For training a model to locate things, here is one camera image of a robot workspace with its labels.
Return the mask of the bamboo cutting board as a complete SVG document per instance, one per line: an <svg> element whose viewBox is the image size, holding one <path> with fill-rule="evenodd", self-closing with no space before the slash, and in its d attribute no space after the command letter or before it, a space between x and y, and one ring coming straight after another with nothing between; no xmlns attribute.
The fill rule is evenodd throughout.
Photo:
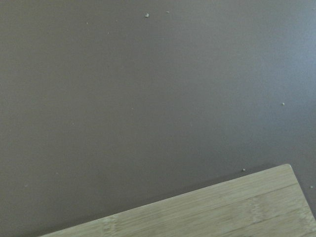
<svg viewBox="0 0 316 237"><path fill-rule="evenodd" d="M53 232L54 237L313 237L289 164Z"/></svg>

